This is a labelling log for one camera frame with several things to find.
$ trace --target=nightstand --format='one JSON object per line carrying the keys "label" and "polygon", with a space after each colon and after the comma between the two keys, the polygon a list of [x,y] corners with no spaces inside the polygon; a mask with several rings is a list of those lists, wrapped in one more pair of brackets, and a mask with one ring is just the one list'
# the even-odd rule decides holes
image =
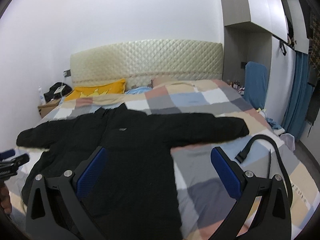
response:
{"label": "nightstand", "polygon": [[59,105],[60,101],[61,101],[61,98],[52,100],[43,106],[38,106],[38,110],[39,110],[39,114],[40,114],[41,118],[44,118],[54,108],[56,108]]}

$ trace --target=black cable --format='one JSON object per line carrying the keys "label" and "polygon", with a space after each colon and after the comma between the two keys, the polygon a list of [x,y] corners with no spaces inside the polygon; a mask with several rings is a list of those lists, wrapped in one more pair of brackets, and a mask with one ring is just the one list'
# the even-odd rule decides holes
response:
{"label": "black cable", "polygon": [[[290,182],[290,178],[289,178],[289,175],[284,167],[284,164],[282,162],[282,159],[281,159],[281,156],[280,156],[280,153],[279,153],[279,149],[277,147],[277,144],[275,143],[275,141],[270,138],[269,136],[267,135],[264,135],[264,134],[257,134],[255,136],[253,136],[247,143],[247,145],[243,148],[243,150],[241,152],[238,153],[238,155],[236,156],[236,160],[239,161],[239,163],[242,163],[250,149],[251,149],[251,145],[252,143],[255,141],[255,140],[258,140],[258,139],[263,139],[263,140],[266,140],[268,141],[269,143],[271,143],[271,145],[273,146],[273,148],[275,149],[275,152],[276,152],[276,156],[277,156],[277,160],[278,160],[278,163],[279,163],[279,167],[280,167],[280,170],[282,172],[282,175],[284,177],[284,182],[285,182],[285,185],[287,187],[287,192],[288,192],[288,199],[289,199],[289,203],[290,203],[290,206],[292,205],[292,199],[293,199],[293,193],[292,193],[292,187],[291,187],[291,182]],[[270,168],[271,168],[271,152],[270,152],[270,157],[269,157],[269,175],[270,175]]]}
{"label": "black cable", "polygon": [[269,163],[268,163],[268,176],[267,176],[268,179],[270,179],[270,169],[271,169],[271,150],[269,150]]}

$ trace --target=blue curtain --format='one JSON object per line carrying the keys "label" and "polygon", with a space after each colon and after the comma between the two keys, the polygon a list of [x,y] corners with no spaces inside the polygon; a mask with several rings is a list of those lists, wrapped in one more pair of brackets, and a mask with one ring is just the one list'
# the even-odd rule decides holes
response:
{"label": "blue curtain", "polygon": [[292,91],[282,122],[285,131],[292,134],[295,139],[300,139],[302,135],[312,94],[312,87],[308,85],[308,75],[308,55],[297,51]]}

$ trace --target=black bag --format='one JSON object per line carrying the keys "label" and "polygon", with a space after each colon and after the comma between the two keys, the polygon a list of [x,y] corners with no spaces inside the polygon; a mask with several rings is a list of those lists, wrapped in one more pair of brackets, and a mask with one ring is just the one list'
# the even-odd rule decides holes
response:
{"label": "black bag", "polygon": [[[55,91],[57,90],[57,88],[59,88],[61,86],[65,86],[63,88],[62,92],[54,94]],[[59,99],[59,98],[61,98],[61,94],[62,94],[62,96],[65,96],[66,94],[70,93],[71,91],[72,91],[72,88],[69,87],[67,84],[62,83],[62,82],[58,82],[58,83],[55,83],[52,87],[49,88],[49,92],[44,93],[44,98],[45,98],[46,102],[49,102],[52,99]]]}

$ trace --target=black puffer jacket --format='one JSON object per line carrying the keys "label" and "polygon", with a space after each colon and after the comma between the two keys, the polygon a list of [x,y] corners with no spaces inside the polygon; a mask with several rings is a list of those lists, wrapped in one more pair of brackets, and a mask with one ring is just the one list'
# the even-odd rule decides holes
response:
{"label": "black puffer jacket", "polygon": [[244,120],[212,114],[147,115],[98,109],[73,120],[46,122],[20,133],[18,146],[49,148],[22,190],[28,197],[34,177],[74,170],[97,146],[109,152],[90,195],[90,215],[110,239],[182,239],[170,148],[233,140],[249,133]]}

